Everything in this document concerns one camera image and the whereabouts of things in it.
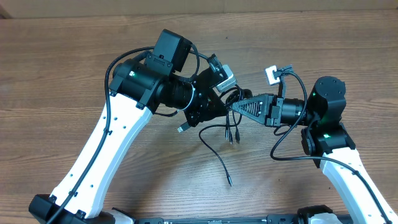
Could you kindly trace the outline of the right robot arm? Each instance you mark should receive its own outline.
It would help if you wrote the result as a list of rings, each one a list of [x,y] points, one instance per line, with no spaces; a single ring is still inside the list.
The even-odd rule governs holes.
[[[304,100],[263,94],[233,103],[233,110],[267,127],[302,126],[300,160],[312,160],[339,193],[354,223],[397,223],[364,168],[341,115],[346,106],[345,83],[319,78]]]

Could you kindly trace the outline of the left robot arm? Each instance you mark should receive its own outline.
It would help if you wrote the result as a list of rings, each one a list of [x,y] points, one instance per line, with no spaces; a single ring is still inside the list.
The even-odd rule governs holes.
[[[188,39],[163,30],[153,47],[128,51],[108,67],[101,117],[78,159],[49,195],[36,195],[29,212],[40,223],[134,223],[116,208],[105,210],[109,185],[137,135],[159,105],[183,112],[181,131],[225,116],[219,94],[236,84],[227,65],[214,55],[208,68],[191,77],[180,72],[189,54],[198,54]]]

